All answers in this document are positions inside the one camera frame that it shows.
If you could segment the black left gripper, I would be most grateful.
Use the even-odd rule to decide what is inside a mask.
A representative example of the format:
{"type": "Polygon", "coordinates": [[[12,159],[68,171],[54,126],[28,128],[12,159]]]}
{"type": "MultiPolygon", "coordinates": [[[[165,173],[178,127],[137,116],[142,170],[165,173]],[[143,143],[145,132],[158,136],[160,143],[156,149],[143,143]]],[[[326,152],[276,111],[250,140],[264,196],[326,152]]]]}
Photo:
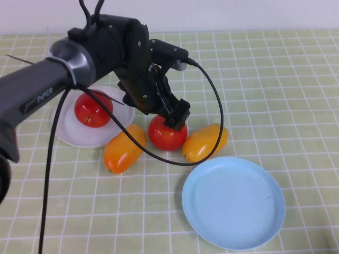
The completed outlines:
{"type": "Polygon", "coordinates": [[[148,27],[138,20],[114,20],[121,32],[125,58],[115,69],[123,101],[142,113],[167,117],[164,124],[181,131],[190,115],[190,103],[171,92],[166,73],[183,69],[183,50],[167,42],[150,39],[148,27]]]}

